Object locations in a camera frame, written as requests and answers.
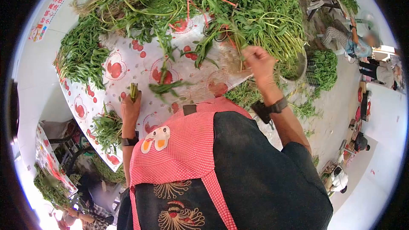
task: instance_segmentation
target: embroidered pattern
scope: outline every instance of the embroidered pattern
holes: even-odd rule
[[[190,209],[180,201],[170,201],[159,214],[160,230],[200,230],[205,218],[198,208]]]
[[[188,179],[165,184],[154,184],[153,192],[158,198],[175,199],[177,197],[176,194],[182,195],[184,193],[183,191],[189,190],[188,186],[190,186],[191,183],[192,180]]]

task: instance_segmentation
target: black shirt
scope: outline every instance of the black shirt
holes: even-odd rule
[[[333,207],[312,157],[299,143],[280,152],[254,120],[214,115],[215,172],[238,229],[326,229]],[[200,179],[135,187],[141,229],[226,229]],[[129,189],[118,229],[133,229]]]

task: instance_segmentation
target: cherry print tablecloth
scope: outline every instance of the cherry print tablecloth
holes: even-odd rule
[[[106,90],[96,89],[92,84],[84,86],[68,79],[61,84],[79,127],[113,171],[122,163],[122,152],[118,149],[115,155],[111,151],[107,154],[101,151],[101,146],[92,134],[92,118],[103,113],[104,103],[108,111],[115,110],[121,115],[121,99],[129,93],[131,82],[138,83],[138,89],[142,91],[141,112],[136,130],[139,131],[140,138],[143,138],[181,109],[182,105],[221,96],[251,75],[249,71],[240,72],[240,58],[229,39],[223,42],[214,41],[207,55],[217,63],[218,68],[211,62],[204,61],[200,70],[196,69],[194,60],[197,56],[186,54],[181,57],[180,50],[195,50],[197,41],[203,38],[205,18],[200,15],[188,22],[180,20],[175,25],[178,25],[181,31],[168,30],[173,37],[172,45],[178,47],[173,52],[175,62],[171,61],[168,55],[163,56],[156,39],[141,45],[136,40],[111,34],[101,39],[102,45],[111,50],[110,56],[103,64],[106,70],[103,76]],[[164,95],[165,101],[162,101],[149,90],[148,84],[159,83],[160,68],[165,60],[168,72],[164,83],[183,80],[193,85],[175,88],[179,97],[168,93]]]
[[[64,184],[65,188],[69,190],[69,197],[78,191],[64,170],[60,169],[60,163],[40,124],[37,125],[36,130],[36,162],[43,170],[48,171],[50,175],[53,175]]]

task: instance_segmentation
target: right hand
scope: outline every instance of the right hand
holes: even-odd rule
[[[141,109],[141,98],[142,92],[139,91],[138,97],[135,102],[131,100],[130,94],[128,94],[126,98],[122,100],[122,138],[135,137],[135,125]]]
[[[274,81],[274,64],[276,59],[261,46],[247,46],[242,51],[245,64],[251,68],[258,89],[265,93],[276,85]]]
[[[355,23],[354,17],[351,17],[351,25],[354,26],[354,27],[357,26],[357,24]]]

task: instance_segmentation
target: white shirt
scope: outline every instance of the white shirt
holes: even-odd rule
[[[332,172],[331,179],[334,185],[334,188],[332,191],[339,192],[345,188],[348,182],[348,175],[345,173],[344,170],[341,170],[341,172],[337,176],[334,176],[334,172]]]

